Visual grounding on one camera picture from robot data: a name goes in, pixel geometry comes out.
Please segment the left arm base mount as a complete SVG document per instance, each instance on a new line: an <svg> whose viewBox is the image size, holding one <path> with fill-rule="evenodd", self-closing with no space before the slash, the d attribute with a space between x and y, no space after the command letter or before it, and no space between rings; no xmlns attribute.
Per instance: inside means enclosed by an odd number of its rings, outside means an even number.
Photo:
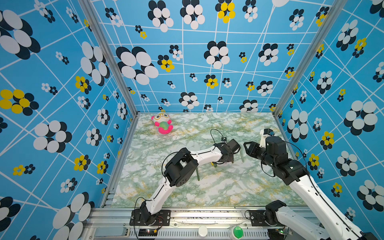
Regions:
<svg viewBox="0 0 384 240"><path fill-rule="evenodd" d="M170 210L160 210L156 214L150 214L145 209L135 209L132 211L130 226L169 226L170 220Z"/></svg>

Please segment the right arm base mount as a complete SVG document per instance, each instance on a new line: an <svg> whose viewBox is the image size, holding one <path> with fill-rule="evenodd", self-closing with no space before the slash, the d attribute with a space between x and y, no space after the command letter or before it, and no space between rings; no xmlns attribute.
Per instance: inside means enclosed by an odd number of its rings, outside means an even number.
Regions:
<svg viewBox="0 0 384 240"><path fill-rule="evenodd" d="M252 227L266 227L266 228L283 228L278 222L269 223L267 221L266 211L263 210L247 210L245 217L251 222Z"/></svg>

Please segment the light green pen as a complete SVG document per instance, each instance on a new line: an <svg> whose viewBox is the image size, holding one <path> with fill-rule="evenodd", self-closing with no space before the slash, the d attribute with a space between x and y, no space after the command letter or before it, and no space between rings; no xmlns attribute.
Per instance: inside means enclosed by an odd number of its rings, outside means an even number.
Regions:
<svg viewBox="0 0 384 240"><path fill-rule="evenodd" d="M243 150L240 150L240 153L241 153L241 159L242 159L242 163L244 163L244 162L245 162L245 159L244 159Z"/></svg>

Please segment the dark green pen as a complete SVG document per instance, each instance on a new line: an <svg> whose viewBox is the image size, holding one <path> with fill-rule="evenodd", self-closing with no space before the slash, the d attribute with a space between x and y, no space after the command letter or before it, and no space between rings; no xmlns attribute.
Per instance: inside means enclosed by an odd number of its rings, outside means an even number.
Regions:
<svg viewBox="0 0 384 240"><path fill-rule="evenodd" d="M200 181L199 169L196 169L197 179Z"/></svg>

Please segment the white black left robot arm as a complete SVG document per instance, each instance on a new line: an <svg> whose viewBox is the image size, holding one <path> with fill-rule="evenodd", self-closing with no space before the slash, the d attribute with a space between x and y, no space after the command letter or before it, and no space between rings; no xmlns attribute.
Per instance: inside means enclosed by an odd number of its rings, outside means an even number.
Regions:
<svg viewBox="0 0 384 240"><path fill-rule="evenodd" d="M199 166L204 164L226 164L234 162L234 155L241 149L240 144L232 139L228 143L214 144L200 151L189 151L182 148L165 165L160 185L148 200L135 210L135 219L142 224L155 220L165 201L178 187L183 186L191 178Z"/></svg>

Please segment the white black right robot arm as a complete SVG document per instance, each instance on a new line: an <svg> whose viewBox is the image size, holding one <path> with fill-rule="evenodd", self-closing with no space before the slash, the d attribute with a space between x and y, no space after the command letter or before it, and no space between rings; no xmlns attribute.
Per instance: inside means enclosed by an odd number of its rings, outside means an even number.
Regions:
<svg viewBox="0 0 384 240"><path fill-rule="evenodd" d="M276 200L266 205L266 222L281 224L306 240L374 240L375 235L363 232L351 222L315 183L306 167L288 157L286 142L280 137L263 135L261 142L246 142L248 156L272 168L280 178L306 203L321 225L296 214L287 204Z"/></svg>

